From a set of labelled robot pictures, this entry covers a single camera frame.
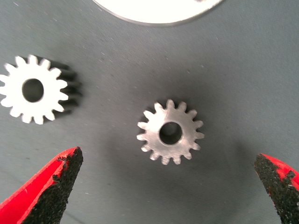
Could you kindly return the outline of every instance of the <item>gray fabric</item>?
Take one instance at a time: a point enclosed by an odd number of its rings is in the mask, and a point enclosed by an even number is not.
[[[297,0],[226,0],[157,28],[91,0],[2,0],[0,64],[28,54],[66,63],[84,97],[43,126],[1,107],[0,200],[81,146],[62,224],[280,223],[253,163],[264,152],[299,169],[298,11]],[[167,98],[205,123],[202,150],[180,166],[151,161],[136,139],[143,110]]]

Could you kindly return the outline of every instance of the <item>silver gear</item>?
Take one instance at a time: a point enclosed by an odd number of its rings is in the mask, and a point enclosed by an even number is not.
[[[68,84],[64,80],[57,80],[61,74],[58,68],[51,68],[51,62],[42,59],[40,63],[36,56],[29,55],[28,63],[17,56],[15,58],[17,66],[5,64],[8,76],[0,75],[0,81],[5,86],[0,87],[0,94],[6,95],[1,101],[2,106],[12,107],[10,115],[19,117],[21,114],[22,121],[30,123],[32,118],[34,121],[42,125],[43,117],[54,120],[53,110],[63,112],[64,108],[58,103],[59,100],[68,100],[68,95],[60,90]],[[43,85],[43,97],[37,102],[29,102],[25,99],[22,87],[30,79],[37,79]]]
[[[147,141],[142,146],[142,151],[152,150],[150,158],[152,160],[162,157],[162,164],[167,165],[170,158],[175,164],[181,163],[181,156],[191,159],[190,149],[200,150],[200,146],[195,142],[196,139],[203,139],[205,135],[196,130],[203,126],[200,120],[193,121],[197,112],[190,110],[186,113],[186,103],[181,102],[178,108],[175,108],[174,102],[169,99],[164,109],[159,103],[155,103],[156,113],[144,111],[145,117],[149,120],[147,123],[138,122],[138,126],[145,130],[145,133],[137,135],[137,139]],[[182,135],[178,142],[173,145],[165,144],[160,138],[161,128],[169,123],[177,123],[182,129]]]

